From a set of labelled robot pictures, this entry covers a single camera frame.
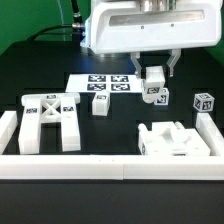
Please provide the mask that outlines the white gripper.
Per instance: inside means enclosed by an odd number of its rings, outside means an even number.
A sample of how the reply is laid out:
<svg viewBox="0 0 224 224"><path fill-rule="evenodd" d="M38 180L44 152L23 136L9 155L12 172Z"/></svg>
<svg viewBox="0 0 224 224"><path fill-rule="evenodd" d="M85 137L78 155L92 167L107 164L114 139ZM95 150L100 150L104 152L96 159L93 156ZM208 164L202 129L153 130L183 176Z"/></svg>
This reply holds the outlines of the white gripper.
<svg viewBox="0 0 224 224"><path fill-rule="evenodd" d="M92 0L84 43L96 54L131 53L142 78L139 52L171 50L169 76L183 48L213 46L221 38L223 0Z"/></svg>

